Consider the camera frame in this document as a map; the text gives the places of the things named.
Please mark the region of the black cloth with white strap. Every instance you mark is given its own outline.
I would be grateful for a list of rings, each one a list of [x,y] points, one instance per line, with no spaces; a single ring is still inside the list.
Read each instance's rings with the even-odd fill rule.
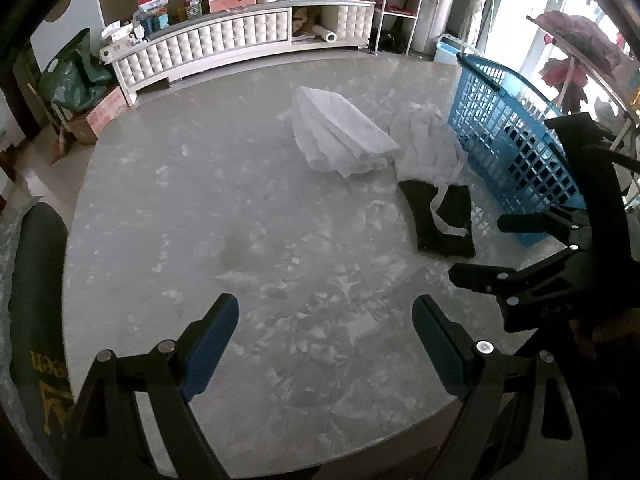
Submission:
[[[460,258],[476,255],[467,185],[436,186],[405,180],[399,183],[399,188],[412,213],[419,252]]]

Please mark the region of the blue plastic laundry basket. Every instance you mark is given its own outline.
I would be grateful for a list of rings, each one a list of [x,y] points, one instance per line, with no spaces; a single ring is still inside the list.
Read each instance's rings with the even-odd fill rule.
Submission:
[[[468,153],[472,169],[483,178],[505,214],[533,214],[550,207],[585,207],[582,194],[566,168],[560,141],[544,122],[561,112],[524,76],[497,62],[459,53],[461,67],[448,125]],[[527,130],[547,144],[564,169],[563,192],[548,200],[531,188],[520,190],[508,167],[516,148],[504,133],[506,126]]]

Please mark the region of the white fluffy cloth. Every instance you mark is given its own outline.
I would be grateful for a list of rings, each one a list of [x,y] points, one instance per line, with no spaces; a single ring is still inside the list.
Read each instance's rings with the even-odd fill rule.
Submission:
[[[399,181],[436,188],[462,182],[468,156],[435,105],[412,104],[393,119],[390,136],[400,146],[394,160]]]

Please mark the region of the white quilted towel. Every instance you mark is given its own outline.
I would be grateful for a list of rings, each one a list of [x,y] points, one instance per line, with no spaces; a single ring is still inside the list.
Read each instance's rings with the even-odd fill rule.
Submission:
[[[344,178],[386,168],[399,144],[344,96],[299,87],[292,103],[294,140],[311,170]]]

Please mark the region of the black plush toy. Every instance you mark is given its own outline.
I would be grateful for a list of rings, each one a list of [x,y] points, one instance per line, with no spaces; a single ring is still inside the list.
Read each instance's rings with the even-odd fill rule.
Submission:
[[[520,190],[531,188],[548,200],[559,197],[564,169],[547,144],[527,130],[506,126],[503,131],[516,148],[514,161],[508,167],[516,186]]]

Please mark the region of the drying rack with clothes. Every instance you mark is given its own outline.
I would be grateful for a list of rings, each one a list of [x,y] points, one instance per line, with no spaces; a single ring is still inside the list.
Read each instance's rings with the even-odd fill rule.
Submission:
[[[582,88],[582,81],[593,79],[620,110],[620,125],[609,127],[615,133],[612,150],[624,145],[624,139],[634,135],[639,125],[639,62],[626,55],[617,44],[608,40],[595,22],[583,16],[549,11],[536,18],[526,16],[550,37],[550,42],[567,55],[567,66],[561,78],[561,90],[555,101],[562,104],[571,84]],[[557,72],[560,61],[541,73]]]

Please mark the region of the dark chair with lace cover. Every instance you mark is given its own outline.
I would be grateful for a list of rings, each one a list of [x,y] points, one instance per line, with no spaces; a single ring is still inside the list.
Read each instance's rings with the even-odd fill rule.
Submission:
[[[1,227],[1,405],[50,468],[62,462],[74,396],[62,331],[67,229],[33,202]]]

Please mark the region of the blue white storage bin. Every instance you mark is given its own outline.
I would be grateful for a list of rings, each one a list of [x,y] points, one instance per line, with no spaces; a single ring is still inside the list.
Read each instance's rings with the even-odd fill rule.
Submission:
[[[459,38],[442,34],[436,40],[434,63],[456,65],[459,53],[477,54],[478,51]]]

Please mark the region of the pink cardboard box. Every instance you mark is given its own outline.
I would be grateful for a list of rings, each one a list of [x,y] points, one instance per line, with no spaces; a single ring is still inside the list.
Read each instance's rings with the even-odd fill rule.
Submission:
[[[96,144],[104,128],[127,110],[129,105],[122,89],[114,87],[91,110],[70,119],[66,128],[81,144]]]

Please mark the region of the broom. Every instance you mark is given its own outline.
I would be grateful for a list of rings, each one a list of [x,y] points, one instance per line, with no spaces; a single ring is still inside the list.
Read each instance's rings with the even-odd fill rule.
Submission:
[[[36,100],[42,106],[44,114],[47,116],[48,121],[56,134],[56,140],[53,143],[51,151],[51,164],[54,165],[70,152],[70,148],[74,142],[74,137],[70,133],[70,130],[67,129],[66,122],[61,120],[58,115],[52,113],[51,107],[43,101],[42,97],[37,93],[35,87],[30,82],[27,84],[27,88],[29,88],[29,91],[32,92]]]

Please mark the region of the white paper roll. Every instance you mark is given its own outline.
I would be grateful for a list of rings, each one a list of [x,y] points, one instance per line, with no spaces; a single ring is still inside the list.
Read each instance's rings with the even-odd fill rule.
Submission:
[[[321,25],[312,26],[311,31],[314,36],[322,39],[328,44],[334,44],[334,42],[337,40],[336,33],[333,30],[329,30]]]

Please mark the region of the white tufted tv cabinet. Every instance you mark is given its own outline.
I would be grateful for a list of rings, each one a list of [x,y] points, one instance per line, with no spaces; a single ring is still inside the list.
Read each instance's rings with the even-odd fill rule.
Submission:
[[[102,62],[114,70],[128,104],[137,92],[234,63],[324,49],[363,49],[369,44],[374,3],[358,0],[278,0],[206,14],[154,32],[134,46],[111,44]],[[314,36],[321,25],[336,33],[328,44]]]

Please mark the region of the green plastic bag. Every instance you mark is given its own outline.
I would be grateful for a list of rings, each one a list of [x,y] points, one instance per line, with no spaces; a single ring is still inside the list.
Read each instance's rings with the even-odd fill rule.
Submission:
[[[91,53],[90,29],[81,29],[43,70],[37,92],[47,102],[82,113],[115,84],[113,71]]]

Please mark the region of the pink drawer box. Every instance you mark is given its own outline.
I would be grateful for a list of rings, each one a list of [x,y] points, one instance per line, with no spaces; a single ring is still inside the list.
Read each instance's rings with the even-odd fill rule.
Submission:
[[[210,13],[229,12],[244,9],[255,3],[256,0],[208,0],[208,10]]]

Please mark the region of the red white box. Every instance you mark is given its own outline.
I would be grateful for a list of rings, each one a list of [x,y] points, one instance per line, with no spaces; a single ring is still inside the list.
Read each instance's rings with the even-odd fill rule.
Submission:
[[[168,5],[169,0],[138,0],[138,10],[143,13],[152,13]]]

